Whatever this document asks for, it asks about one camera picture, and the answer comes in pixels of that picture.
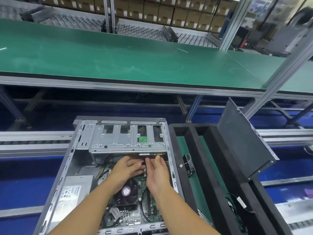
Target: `green workbench surface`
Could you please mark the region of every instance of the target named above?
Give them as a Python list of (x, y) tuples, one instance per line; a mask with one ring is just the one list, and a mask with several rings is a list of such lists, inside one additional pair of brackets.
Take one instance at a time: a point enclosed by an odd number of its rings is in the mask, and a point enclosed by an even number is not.
[[(2, 72), (262, 89), (283, 61), (270, 57), (275, 61), (266, 62), (272, 64), (269, 70), (262, 55), (241, 57), (234, 51), (6, 19), (0, 19), (0, 28)], [(254, 70), (251, 62), (261, 67)], [(290, 90), (313, 92), (306, 84)]]

